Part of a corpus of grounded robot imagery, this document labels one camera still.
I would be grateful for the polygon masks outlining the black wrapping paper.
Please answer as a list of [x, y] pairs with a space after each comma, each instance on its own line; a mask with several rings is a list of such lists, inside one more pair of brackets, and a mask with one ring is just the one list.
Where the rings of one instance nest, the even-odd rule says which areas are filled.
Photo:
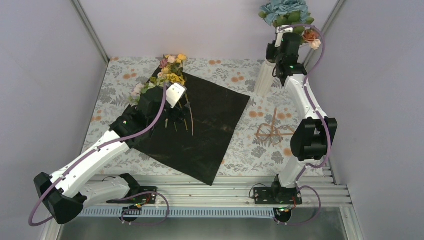
[[191, 106], [186, 121], [157, 124], [134, 149], [211, 186], [250, 96], [186, 72], [183, 76], [187, 97], [181, 103]]

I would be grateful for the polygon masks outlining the pink orange rose stem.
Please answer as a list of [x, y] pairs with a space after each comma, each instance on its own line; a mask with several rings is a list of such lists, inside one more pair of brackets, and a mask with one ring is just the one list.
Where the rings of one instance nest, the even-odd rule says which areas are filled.
[[301, 36], [301, 46], [308, 46], [312, 50], [318, 50], [322, 42], [320, 34], [313, 29], [306, 29]]

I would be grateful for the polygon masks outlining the colourful artificial flower bouquet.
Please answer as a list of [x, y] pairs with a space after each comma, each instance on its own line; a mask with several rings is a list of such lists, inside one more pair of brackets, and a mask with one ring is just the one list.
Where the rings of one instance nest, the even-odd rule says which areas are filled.
[[[134, 134], [151, 135], [161, 122], [164, 122], [165, 128], [171, 123], [175, 127], [179, 124], [167, 119], [166, 108], [170, 105], [166, 100], [166, 92], [174, 83], [180, 83], [187, 88], [188, 79], [183, 73], [186, 60], [187, 56], [184, 54], [163, 55], [158, 72], [153, 73], [146, 82], [136, 84], [129, 97], [131, 104], [129, 116], [134, 127]], [[178, 103], [183, 105], [190, 103], [187, 89]], [[187, 118], [193, 121], [191, 106], [190, 115]], [[188, 120], [186, 119], [182, 124], [188, 131]]]

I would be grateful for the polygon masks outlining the blue rose stem bunch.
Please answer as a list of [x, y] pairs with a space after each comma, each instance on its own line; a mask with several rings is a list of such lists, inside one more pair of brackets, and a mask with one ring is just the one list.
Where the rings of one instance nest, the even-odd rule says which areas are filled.
[[305, 0], [269, 0], [260, 7], [258, 16], [275, 29], [298, 24], [311, 26], [315, 21]]

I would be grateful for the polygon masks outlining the tan raffia ribbon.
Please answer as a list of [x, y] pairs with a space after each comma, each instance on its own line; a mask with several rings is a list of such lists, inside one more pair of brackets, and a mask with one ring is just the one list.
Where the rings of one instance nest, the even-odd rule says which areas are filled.
[[271, 124], [262, 123], [254, 134], [256, 139], [261, 143], [269, 142], [271, 145], [275, 146], [280, 144], [284, 137], [294, 135], [295, 129], [290, 125], [276, 126], [277, 111], [278, 109], [275, 108]]

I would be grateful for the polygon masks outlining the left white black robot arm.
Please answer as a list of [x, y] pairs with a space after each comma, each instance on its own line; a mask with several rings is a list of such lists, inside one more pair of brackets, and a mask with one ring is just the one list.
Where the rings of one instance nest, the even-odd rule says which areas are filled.
[[141, 186], [128, 173], [98, 183], [90, 179], [111, 160], [150, 138], [161, 123], [182, 121], [189, 106], [178, 106], [178, 102], [186, 91], [180, 83], [149, 89], [75, 160], [51, 174], [39, 173], [33, 180], [39, 196], [36, 207], [44, 205], [50, 218], [62, 225], [100, 203], [126, 201], [141, 207], [153, 201], [156, 190]]

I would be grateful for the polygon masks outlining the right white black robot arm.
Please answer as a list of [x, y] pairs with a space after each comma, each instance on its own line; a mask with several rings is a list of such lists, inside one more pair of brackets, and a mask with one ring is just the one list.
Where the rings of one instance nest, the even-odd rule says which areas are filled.
[[267, 60], [274, 64], [271, 75], [279, 79], [288, 92], [301, 120], [290, 140], [293, 156], [270, 188], [270, 196], [277, 204], [300, 200], [301, 176], [307, 169], [320, 169], [328, 162], [338, 128], [337, 120], [321, 109], [310, 87], [308, 73], [298, 62], [301, 39], [296, 33], [281, 30], [266, 52]]

